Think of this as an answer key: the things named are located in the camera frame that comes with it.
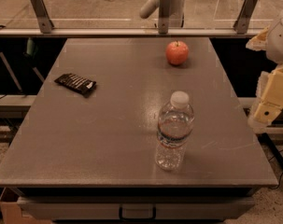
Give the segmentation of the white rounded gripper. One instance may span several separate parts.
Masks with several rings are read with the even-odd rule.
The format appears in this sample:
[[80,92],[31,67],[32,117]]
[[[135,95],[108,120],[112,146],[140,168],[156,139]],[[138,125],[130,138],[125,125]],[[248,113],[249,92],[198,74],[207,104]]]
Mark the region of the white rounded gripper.
[[278,65],[271,73],[262,71],[256,88],[256,98],[249,110],[248,125],[263,132],[283,110],[283,9],[273,20],[247,43],[254,51],[266,50],[266,57]]

